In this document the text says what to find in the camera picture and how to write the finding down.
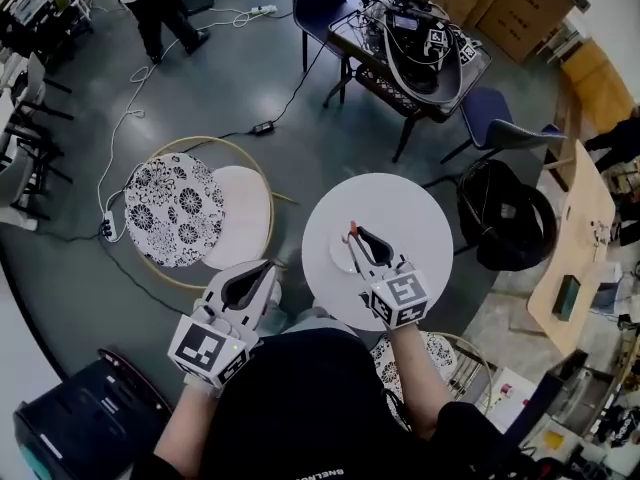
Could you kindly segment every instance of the extension cord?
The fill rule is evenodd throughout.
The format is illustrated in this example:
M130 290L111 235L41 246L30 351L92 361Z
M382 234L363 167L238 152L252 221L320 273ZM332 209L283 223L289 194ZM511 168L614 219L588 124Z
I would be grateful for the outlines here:
M237 14L237 16L233 19L233 21L227 21L227 22L218 22L218 23L211 23L210 25L205 25L204 27L199 27L197 30L206 30L212 27L215 27L217 25L232 25L234 28L241 28L243 26L245 26L247 23L249 23L250 21L253 21L256 18L260 18L261 16L266 16L267 14L276 12L278 10L278 8L275 5L267 5L267 6L260 6L260 7L254 7L253 9L251 9L251 11L238 11L237 9L209 9L210 11L214 11L214 12L235 12ZM178 43L178 39L176 39L173 43L171 43L169 45L169 47L163 52L162 54L162 59L164 59L164 57L167 55L167 53L169 53L169 51ZM124 113L122 114L122 116L120 116L120 119L118 120L118 123L116 124L115 128L113 129L113 133L111 134L111 147L110 147L110 155L109 155L109 162L107 163L107 167L104 170L104 173L102 174L100 180L98 181L98 185L96 187L96 192L97 192L97 196L98 196L98 205L100 206L100 212L102 213L103 216L103 222L105 219L107 219L107 215L110 215L110 218L108 218L107 220L110 222L111 225L111 232L113 233L113 235L111 237L107 237L105 236L105 238L107 238L107 240L109 240L110 242L117 242L118 240L120 240L122 238L122 236L124 235L124 232L126 230L126 227L123 226L122 229L122 233L117 236L115 234L115 226L114 226L114 220L113 220L113 214L111 214L111 212L109 211L109 202L111 201L111 199L114 196L117 196L120 192L124 191L124 188L122 190L119 190L118 192L115 192L114 194L111 194L111 196L109 196L109 198L107 199L106 204L103 206L102 205L102 198L100 197L100 186L102 185L102 182L104 181L105 177L107 176L107 173L109 172L109 169L111 168L111 164L113 163L113 159L114 159L114 144L115 144L115 137L116 137L116 133L118 131L118 129L120 128L120 125L122 124L122 122L124 121L124 119L127 116L134 116L137 117L138 119L143 119L145 117L145 112L144 110L131 110L131 105L133 105L134 100L136 99L136 97L138 96L138 94L140 93L140 91L142 90L142 88L145 85L145 82L151 77L151 75L153 74L153 72L155 71L155 69L158 67L158 64L153 65L152 67L149 66L143 66L140 69L138 69L133 75L131 75L131 77L129 78L129 81L131 83L137 83L138 88L135 90L135 92L133 93L133 96L131 97L131 99L129 100L129 103L127 104ZM134 174L135 170L140 166L140 164L138 164L134 170L131 173L131 176Z
M104 212L104 216L102 218L102 227L100 229L102 236L104 236L107 241L112 243L118 241L116 225L113 221L113 213L111 212L111 210L107 210L106 212Z
M260 15L260 14L270 14L278 12L278 8L275 5L260 5L258 7L252 7L249 11L249 14L252 15Z

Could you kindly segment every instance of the round table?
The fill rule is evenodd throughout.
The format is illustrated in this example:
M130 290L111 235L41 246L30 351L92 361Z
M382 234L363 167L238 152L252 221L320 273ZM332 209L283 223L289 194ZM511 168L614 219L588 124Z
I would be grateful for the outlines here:
M302 239L302 267L318 305L347 325L382 331L384 325L359 297L365 284L359 274L341 270L330 245L336 231L354 220L389 241L422 270L431 295L429 307L442 295L453 264L449 223L431 195L412 181L393 174L356 176L329 191L313 210Z

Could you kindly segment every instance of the black shirt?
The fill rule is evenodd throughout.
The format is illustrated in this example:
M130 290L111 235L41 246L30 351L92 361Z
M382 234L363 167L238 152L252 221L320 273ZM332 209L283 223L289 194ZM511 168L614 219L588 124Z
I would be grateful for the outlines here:
M499 439L475 407L457 402L441 410L429 442L405 431L369 352L346 332L283 334L254 352L219 401L202 479L450 477ZM181 477L152 455L134 467L132 479L142 478Z

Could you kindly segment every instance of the small box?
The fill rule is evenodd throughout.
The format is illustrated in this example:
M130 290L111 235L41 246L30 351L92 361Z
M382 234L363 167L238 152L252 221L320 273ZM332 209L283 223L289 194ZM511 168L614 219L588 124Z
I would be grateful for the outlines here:
M551 311L558 317L558 320L562 320L563 322L569 321L579 291L580 281L573 276L564 276L560 290L558 291L558 297Z

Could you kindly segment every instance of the black bag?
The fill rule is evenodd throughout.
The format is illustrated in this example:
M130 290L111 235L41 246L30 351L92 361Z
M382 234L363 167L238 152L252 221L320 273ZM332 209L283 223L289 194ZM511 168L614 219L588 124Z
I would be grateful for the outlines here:
M553 208L505 163L476 162L458 182L457 194L462 234L478 246L478 262L489 270L525 270L553 250L558 234Z

